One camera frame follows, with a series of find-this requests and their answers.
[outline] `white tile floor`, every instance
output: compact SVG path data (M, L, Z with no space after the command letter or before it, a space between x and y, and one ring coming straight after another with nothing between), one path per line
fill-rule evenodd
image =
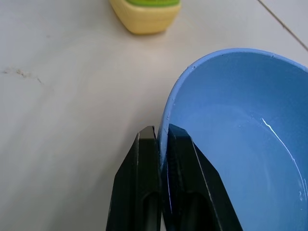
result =
M166 33L137 37L106 0L0 1L1 231L103 230L136 132L158 128L173 84L201 56L251 47L308 65L258 1L182 2Z
M262 0L308 46L307 0Z

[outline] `green label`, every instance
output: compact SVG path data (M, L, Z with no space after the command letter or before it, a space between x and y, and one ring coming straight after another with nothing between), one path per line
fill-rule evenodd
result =
M127 0L137 6L172 6L177 5L180 0Z

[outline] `stain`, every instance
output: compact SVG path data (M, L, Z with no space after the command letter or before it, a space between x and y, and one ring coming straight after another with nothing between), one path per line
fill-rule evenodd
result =
M22 69L17 69L17 68L10 68L7 67L5 70L2 71L3 74L17 74L18 76L22 78L30 78L30 79L35 79L39 82L39 84L43 85L43 82L39 79L37 76L33 76L30 72L26 72Z

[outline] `yellow bottle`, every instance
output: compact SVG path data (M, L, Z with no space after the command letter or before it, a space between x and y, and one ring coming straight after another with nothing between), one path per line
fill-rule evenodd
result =
M109 0L124 26L134 34L165 31L180 11L180 0Z

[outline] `blue bowl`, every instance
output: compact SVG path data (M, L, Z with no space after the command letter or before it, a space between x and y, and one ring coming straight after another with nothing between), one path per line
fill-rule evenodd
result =
M306 67L253 49L209 54L168 98L162 161L169 123L186 129L217 169L243 230L308 230Z

